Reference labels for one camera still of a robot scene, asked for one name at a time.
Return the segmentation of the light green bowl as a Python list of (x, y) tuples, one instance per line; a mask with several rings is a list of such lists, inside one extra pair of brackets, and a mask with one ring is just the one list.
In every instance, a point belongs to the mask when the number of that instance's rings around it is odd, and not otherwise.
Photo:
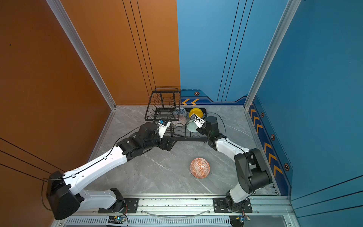
[(192, 132), (192, 133), (197, 133), (197, 129), (198, 129), (198, 126), (196, 125), (196, 123), (193, 121), (193, 120), (190, 120), (187, 125), (186, 125), (186, 128), (188, 131)]

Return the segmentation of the yellow bowl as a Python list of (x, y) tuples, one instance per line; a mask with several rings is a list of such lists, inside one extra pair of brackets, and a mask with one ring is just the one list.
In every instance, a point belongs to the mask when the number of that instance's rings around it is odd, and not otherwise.
[(203, 113), (203, 111), (202, 111), (201, 109), (199, 109), (199, 108), (193, 108), (193, 109), (191, 109), (191, 110), (190, 110), (190, 112), (189, 112), (189, 117), (192, 119), (192, 116), (193, 116), (193, 115), (196, 115), (197, 117), (202, 118), (202, 117), (204, 116), (204, 113)]

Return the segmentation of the pink striped bowl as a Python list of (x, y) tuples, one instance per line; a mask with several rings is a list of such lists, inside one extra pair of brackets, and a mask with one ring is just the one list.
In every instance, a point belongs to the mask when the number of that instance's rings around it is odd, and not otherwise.
[(183, 127), (187, 124), (187, 118), (184, 115), (179, 115), (179, 119), (177, 121), (173, 121), (173, 124), (176, 127)]

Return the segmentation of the blue white floral bowl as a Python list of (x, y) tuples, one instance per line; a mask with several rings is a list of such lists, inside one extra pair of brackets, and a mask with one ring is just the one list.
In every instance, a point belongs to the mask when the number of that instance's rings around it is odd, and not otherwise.
[(186, 118), (187, 114), (187, 110), (182, 107), (177, 107), (173, 110), (173, 116), (175, 116), (175, 118), (180, 118), (181, 116), (184, 116)]

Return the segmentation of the orange patterned bowl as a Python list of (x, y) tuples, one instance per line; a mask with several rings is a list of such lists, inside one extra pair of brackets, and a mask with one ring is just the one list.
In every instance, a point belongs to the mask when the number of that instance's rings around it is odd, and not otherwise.
[(196, 158), (190, 164), (191, 174), (198, 179), (204, 179), (210, 174), (210, 164), (204, 158)]

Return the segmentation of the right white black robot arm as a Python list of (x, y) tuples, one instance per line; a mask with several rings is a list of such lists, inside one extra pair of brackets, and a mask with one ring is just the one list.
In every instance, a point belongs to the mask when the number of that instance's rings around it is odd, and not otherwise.
[(238, 212), (248, 197), (272, 183), (270, 167), (259, 149), (239, 146), (220, 133), (216, 117), (202, 119), (193, 114), (192, 120), (197, 126), (197, 132), (207, 137), (211, 148), (234, 161), (238, 184), (226, 193), (225, 201), (231, 212)]

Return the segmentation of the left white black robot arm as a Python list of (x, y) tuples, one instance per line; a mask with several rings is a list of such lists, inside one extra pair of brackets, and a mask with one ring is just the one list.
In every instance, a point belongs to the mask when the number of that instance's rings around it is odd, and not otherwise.
[(109, 151), (98, 158), (65, 173), (52, 173), (47, 179), (46, 198), (54, 218), (62, 220), (77, 211), (90, 209), (101, 213), (125, 212), (126, 201), (118, 189), (91, 191), (86, 187), (110, 170), (153, 148), (170, 151), (175, 141), (164, 136), (170, 124), (167, 120), (145, 123), (120, 137)]

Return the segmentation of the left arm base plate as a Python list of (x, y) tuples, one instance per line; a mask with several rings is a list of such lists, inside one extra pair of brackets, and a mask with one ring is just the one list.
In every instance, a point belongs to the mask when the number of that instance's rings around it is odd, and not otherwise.
[(136, 213), (138, 205), (139, 198), (117, 199), (110, 208), (99, 208), (98, 213)]

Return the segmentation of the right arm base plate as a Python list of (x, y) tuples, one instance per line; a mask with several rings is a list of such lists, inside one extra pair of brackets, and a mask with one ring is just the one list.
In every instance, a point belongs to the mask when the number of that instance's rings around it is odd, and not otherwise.
[(249, 198), (235, 203), (229, 197), (217, 197), (213, 199), (214, 213), (252, 213), (252, 205)]

